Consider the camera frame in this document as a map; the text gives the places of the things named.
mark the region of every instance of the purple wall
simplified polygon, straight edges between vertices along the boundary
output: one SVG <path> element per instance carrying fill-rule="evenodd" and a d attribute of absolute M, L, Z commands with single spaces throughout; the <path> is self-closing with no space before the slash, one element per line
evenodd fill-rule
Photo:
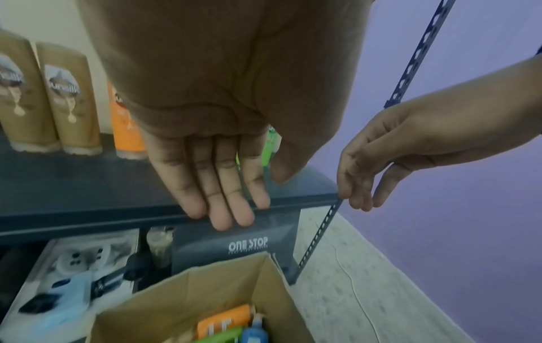
<path fill-rule="evenodd" d="M 439 0 L 377 0 L 344 123 L 311 160 L 339 154 L 391 95 Z M 526 59 L 539 0 L 457 0 L 405 100 Z M 366 214 L 343 215 L 479 343 L 542 342 L 542 137 L 478 163 L 421 171 Z"/>

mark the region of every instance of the blue bottle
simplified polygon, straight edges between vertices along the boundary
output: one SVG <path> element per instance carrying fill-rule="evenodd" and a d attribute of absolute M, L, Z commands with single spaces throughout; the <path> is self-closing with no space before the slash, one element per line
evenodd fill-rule
<path fill-rule="evenodd" d="M 252 320 L 252 327 L 243 330 L 243 336 L 241 336 L 241 343 L 268 343 L 269 336 L 267 332 L 262 329 L 263 316 L 261 314 L 255 314 Z"/>

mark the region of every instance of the metal shelf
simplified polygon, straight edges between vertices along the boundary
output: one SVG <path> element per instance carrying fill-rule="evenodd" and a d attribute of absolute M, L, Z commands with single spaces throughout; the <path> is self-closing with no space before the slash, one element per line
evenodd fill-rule
<path fill-rule="evenodd" d="M 0 245 L 189 220 L 148 161 L 118 158 L 111 135 L 102 142 L 94 157 L 17 153 L 0 132 Z M 265 183 L 270 210 L 337 201 L 335 183 L 312 167 L 285 185 L 266 168 Z"/>

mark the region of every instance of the gray floor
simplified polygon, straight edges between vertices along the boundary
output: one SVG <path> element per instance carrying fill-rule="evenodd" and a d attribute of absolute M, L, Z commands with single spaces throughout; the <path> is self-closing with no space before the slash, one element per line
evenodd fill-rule
<path fill-rule="evenodd" d="M 301 212 L 294 257 L 300 260 L 328 208 Z M 356 293 L 381 343 L 472 343 L 401 271 L 337 215 L 314 251 L 292 296 L 317 343 L 376 343 Z"/>

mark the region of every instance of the orange bottle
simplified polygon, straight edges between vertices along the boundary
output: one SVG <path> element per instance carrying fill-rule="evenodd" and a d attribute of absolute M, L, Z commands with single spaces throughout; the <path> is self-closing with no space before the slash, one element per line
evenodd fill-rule
<path fill-rule="evenodd" d="M 234 327 L 248 326 L 255 312 L 250 305 L 243 305 L 203 319 L 196 328 L 197 338 L 201 339 Z"/>
<path fill-rule="evenodd" d="M 126 159 L 145 159 L 147 152 L 139 129 L 124 106 L 122 98 L 115 87 L 108 81 L 109 108 L 113 124 L 113 138 L 117 156 Z"/>

